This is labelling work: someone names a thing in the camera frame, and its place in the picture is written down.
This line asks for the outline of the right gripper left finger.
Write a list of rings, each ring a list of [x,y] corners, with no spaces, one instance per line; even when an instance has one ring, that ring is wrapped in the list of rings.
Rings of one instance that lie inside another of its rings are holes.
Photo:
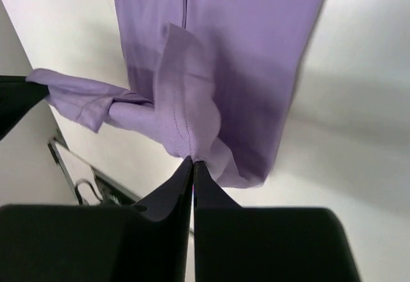
[[[193,162],[132,205],[1,208],[2,281],[183,281]]]

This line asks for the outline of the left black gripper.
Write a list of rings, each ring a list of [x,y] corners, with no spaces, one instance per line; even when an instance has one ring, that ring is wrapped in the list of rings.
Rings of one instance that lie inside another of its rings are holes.
[[[25,76],[1,75],[1,140],[30,109],[49,95],[46,85],[26,81]]]

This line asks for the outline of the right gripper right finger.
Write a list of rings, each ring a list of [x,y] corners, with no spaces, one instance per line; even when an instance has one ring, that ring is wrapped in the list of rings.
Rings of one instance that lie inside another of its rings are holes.
[[[203,162],[193,182],[197,281],[360,281],[331,210],[242,207]]]

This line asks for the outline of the purple t shirt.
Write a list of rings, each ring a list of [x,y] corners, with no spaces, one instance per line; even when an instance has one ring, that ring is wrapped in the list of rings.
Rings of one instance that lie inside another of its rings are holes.
[[[222,187],[266,180],[323,0],[115,0],[129,88],[37,69],[65,118],[137,131]]]

